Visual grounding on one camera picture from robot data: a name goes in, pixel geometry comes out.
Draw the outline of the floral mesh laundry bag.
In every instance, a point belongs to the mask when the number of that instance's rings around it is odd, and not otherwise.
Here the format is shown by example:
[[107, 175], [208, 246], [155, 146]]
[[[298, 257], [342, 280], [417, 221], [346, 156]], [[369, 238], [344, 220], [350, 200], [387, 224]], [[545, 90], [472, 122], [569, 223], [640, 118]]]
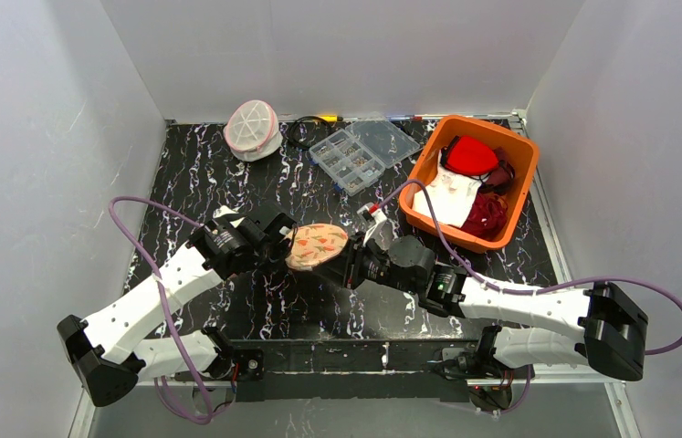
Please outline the floral mesh laundry bag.
[[306, 224], [288, 236], [287, 267], [312, 270], [337, 257], [349, 241], [346, 231], [334, 224]]

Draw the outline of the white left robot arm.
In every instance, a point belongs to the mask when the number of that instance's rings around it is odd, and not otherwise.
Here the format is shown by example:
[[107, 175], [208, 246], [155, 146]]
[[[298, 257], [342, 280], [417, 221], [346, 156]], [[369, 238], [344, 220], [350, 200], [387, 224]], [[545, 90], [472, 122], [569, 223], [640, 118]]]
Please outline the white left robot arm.
[[195, 223], [176, 252], [130, 292], [84, 318], [63, 318], [58, 335], [93, 405], [111, 405], [142, 381], [176, 373], [230, 383], [260, 378], [261, 351], [235, 348], [217, 328], [178, 340], [149, 335], [161, 323], [171, 328], [175, 311], [229, 277], [282, 262], [296, 229], [296, 220], [273, 203], [244, 214], [223, 207]]

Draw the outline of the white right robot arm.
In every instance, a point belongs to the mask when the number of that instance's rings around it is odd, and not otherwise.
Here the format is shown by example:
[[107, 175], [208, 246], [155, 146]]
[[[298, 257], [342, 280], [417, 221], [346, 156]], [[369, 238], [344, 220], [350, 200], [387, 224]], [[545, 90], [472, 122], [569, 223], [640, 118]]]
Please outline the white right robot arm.
[[364, 281], [417, 298], [419, 307], [441, 317], [494, 319], [486, 327], [472, 365], [516, 370], [542, 364], [588, 366], [609, 378], [639, 381], [644, 375], [646, 313], [615, 283], [547, 292], [438, 262], [435, 252], [412, 236], [382, 250], [354, 238], [318, 271], [354, 289]]

